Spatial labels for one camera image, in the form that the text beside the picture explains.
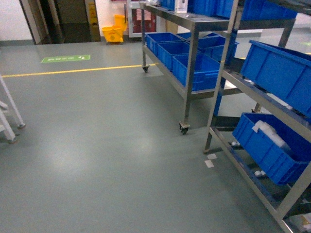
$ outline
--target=white ladder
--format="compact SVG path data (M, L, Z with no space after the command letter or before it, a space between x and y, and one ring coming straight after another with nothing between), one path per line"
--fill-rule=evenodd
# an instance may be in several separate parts
M0 132L4 131L5 137L9 140L9 143L15 143L17 141L16 135L13 132L10 124L8 123L4 114L9 114L14 118L14 121L18 129L26 127L21 115L14 103L14 100L7 88L2 75L0 74L0 91L4 98L7 99L7 103L0 101Z

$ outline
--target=metal shelf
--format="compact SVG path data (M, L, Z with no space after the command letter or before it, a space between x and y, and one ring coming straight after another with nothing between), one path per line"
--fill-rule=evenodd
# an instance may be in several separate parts
M208 31L226 31L229 26L229 19L221 17L208 17L193 13L176 13L163 7L156 7L140 3L141 9L149 11L168 21L176 23L189 30L195 26L200 32ZM276 19L276 20L251 20L241 21L240 30L246 29L269 29L286 28L293 23L294 19Z
M311 143L311 125L304 118L244 80L242 75L225 70L223 77Z
M164 74L164 76L169 80L169 82L172 84L172 86L178 91L178 93L181 95L182 98L186 98L186 89L185 87L180 83L180 81L177 80L177 78L173 75L172 72L170 72L163 63L152 53L152 51L147 47L143 46L142 49L145 51L145 53L150 57L150 59L156 64L156 66L161 70L161 72ZM208 89L208 90L201 90L201 91L192 91L191 93L191 99L197 100L197 99L205 99L205 98L211 98L214 95L215 89ZM225 87L224 95L233 95L241 93L241 91L237 88L230 88L228 86Z
M269 0L299 13L311 16L311 2L309 0Z
M305 0L270 0L271 2L278 3L279 5L284 5L284 2L298 2ZM243 25L241 21L242 9L238 7L242 3L242 0L234 0L230 24L228 27L228 34L231 37L234 37L237 33L239 25ZM287 39L290 35L291 29L287 28L284 30L282 38L280 40L279 46L285 47ZM267 93L253 85L252 83L246 81L241 74L239 74L240 69L234 68L230 69L230 66L225 66L224 61L227 54L228 44L230 37L226 38L226 45L223 52L221 69L219 71L219 76L215 88L215 95L213 98L213 106L210 111L208 118L207 128L208 128L208 137L205 147L205 153L211 153L211 151L216 151L217 149L210 150L210 143L213 137L217 138L221 142L221 148L231 160L231 162L238 169L240 174L245 178L250 187L256 193L261 202L266 206L271 215L278 222L280 227L287 233L295 232L294 229L291 229L289 225L285 222L287 217L293 213L300 213L302 208L300 208L300 197L308 188L311 183L311 163L307 166L305 171L291 187L290 191L286 194L281 202L276 203L275 200L271 198L271 195L266 191L265 187L262 186L261 182L254 176L250 171L244 161L235 151L235 148L232 147L228 141L224 138L221 131L231 132L234 130L237 125L236 117L228 116L218 116L218 109L221 104L222 92L224 89L225 81L230 81L243 93L247 94L250 98L255 100L258 103L258 106L263 106L286 125L304 137L306 140L311 142L311 125L302 117L296 113L290 111L285 106L281 105L279 102L274 100L272 97L268 96Z
M188 59L188 71L187 71L187 81L186 87L181 88L178 87L172 80L174 78L171 77L170 72L167 73L167 69L162 65L158 65L161 69L163 74L167 75L169 80L173 86L177 89L180 95L184 98L184 106L183 106L183 113L184 117L183 120L180 121L180 129L181 131L185 130L187 132L189 128L189 111L190 111L190 102L193 99L202 99L202 98L210 98L213 96L213 91L201 91L197 93L192 92L192 82L193 82L193 74L194 74L194 66L198 48L198 39L199 39L199 32L207 32L207 31L231 31L231 33L226 34L226 39L229 39L230 44L234 43L235 38L237 36L237 30L243 29L267 29L267 28L284 28L281 40L279 45L285 46L288 40L288 37L292 31L295 19L285 19L285 20L255 20L255 21L241 21L238 24L230 23L229 19L223 19L220 17L207 17L202 15L196 15L191 13L175 13L174 11L170 11L163 7L156 7L146 5L145 3L140 3L141 8L141 16L142 16L142 55L143 55L143 69L145 72L148 70L148 65L146 64L146 54L155 61L153 54L150 54L148 50L145 48L145 20L144 20L144 12L149 11L163 19L176 23L177 25L183 26L191 31L191 39L190 39L190 51L189 51L189 59ZM225 49L227 50L229 47L229 42L225 45ZM223 69L225 62L221 62L221 68ZM237 94L239 92L232 91L232 90L223 90L222 95L230 95L230 94Z

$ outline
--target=shelf frame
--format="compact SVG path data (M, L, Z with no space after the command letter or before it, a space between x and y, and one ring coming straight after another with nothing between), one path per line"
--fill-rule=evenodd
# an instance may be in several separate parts
M230 27L231 21L229 19L223 19L220 17L207 17L207 16L191 14L191 13L175 13L174 11L170 11L163 7L150 6L142 2L139 5L141 8L141 15L142 15L142 24L141 24L142 25L142 59L143 59L142 63L143 63L143 69L145 70L145 72L147 72L148 67L149 67L149 65L146 64L146 53L147 53L146 51L147 50L145 49L145 44L146 44L145 42L145 14L144 14L145 10L165 20L171 21L184 28L187 28L191 31L188 70L187 70L187 79L186 79L186 87L185 87L186 93L184 94L183 91L181 91L178 86L173 84L173 86L177 89L177 91L184 98L183 117L179 123L182 129L188 130L188 128L190 127L189 111L190 111L191 101L194 99L203 99L203 98L213 97L213 92L211 92L211 90L200 91L199 93L192 92L192 81L193 81L193 75L194 75L195 58L197 55L199 32L226 31ZM244 30L244 29L284 28L280 43L285 45L292 31L294 22L295 22L295 19L252 20L252 21L240 21L239 20L239 24L236 25L235 34L227 33L226 38L229 39L230 46L231 46L235 42L238 29ZM170 75L167 72L163 74L165 74L166 76L168 75L169 79L171 79ZM223 91L223 95L227 95L227 94L230 94L230 92Z
M172 84L172 86L177 90L180 96L185 99L187 97L186 88L177 80L177 78L170 72L166 66L161 63L161 61L152 53L152 51L147 47L142 47L143 51L149 56L149 58L155 63L159 70L164 74L165 78ZM214 96L215 89L192 91L190 94L191 100L211 98ZM242 93L238 88L226 87L224 89L224 95L233 95Z
M238 25L239 23L241 23L241 25L243 24L243 21L241 21L242 8L239 7L240 2L242 2L242 0L234 0L233 3L221 64L225 63L227 52L226 50L228 49L227 45L229 44L231 37L236 35L237 27L232 27L230 25ZM279 42L280 47L285 47L291 30L292 25L284 29ZM289 216L291 210L295 209L299 203L298 201L301 195L311 183L311 163L295 182L283 201L275 205L275 202L271 199L271 196L265 191L264 187L260 185L260 181L254 177L254 174L249 172L247 165L238 156L235 148L230 145L230 143L221 133L221 131L232 131L234 124L236 124L236 122L234 122L236 120L233 121L230 119L230 117L218 116L218 109L221 104L225 81L231 82L239 90L255 100L257 102L255 111L258 111L261 107L264 107L309 142L311 142L311 125L301 116L298 116L296 113L290 111L285 106L281 105L276 100L268 96L266 92L258 89L255 85L246 81L241 74L230 70L230 66L225 67L224 65L221 65L213 97L212 108L210 110L207 123L208 136L204 153L209 154L215 151L215 149L210 150L212 138L219 140L221 142L221 148L226 156L231 160L240 174L245 178L247 183L250 185L250 187L253 189L255 194L265 205L280 227L286 233L293 233L293 229L289 227L289 225L285 222L285 219ZM219 121L219 119L222 119L222 121L226 119L226 123L222 123Z

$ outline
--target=white wall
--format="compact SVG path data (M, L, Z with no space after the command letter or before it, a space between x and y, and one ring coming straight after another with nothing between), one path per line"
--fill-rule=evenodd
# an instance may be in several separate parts
M32 40L18 0L0 0L0 41Z
M98 25L103 36L102 28L114 24L114 15L124 15L126 1L95 0Z

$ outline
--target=yellow floor line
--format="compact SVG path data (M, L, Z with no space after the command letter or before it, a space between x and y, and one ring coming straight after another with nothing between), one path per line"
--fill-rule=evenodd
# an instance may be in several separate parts
M87 71L97 71L97 70L107 70L107 69L136 68L136 67L141 67L141 65L121 66L121 67L102 67L102 68L91 68L91 69L74 69L74 70L42 72L42 73L28 73L28 74L10 74L10 75L3 75L2 77L3 78L26 77L26 76L35 76L35 75L66 74L66 73L74 73L74 72L87 72Z

